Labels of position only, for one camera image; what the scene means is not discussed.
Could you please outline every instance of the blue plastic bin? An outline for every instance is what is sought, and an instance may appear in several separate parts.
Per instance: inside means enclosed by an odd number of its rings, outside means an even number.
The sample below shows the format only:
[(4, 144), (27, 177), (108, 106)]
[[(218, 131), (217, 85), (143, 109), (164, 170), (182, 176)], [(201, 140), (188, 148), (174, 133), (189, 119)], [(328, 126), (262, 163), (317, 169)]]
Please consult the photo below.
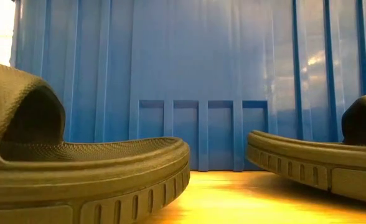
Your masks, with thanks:
[(366, 94), (366, 0), (16, 0), (12, 65), (46, 79), (68, 141), (179, 136), (193, 170), (253, 170), (260, 129), (340, 141)]

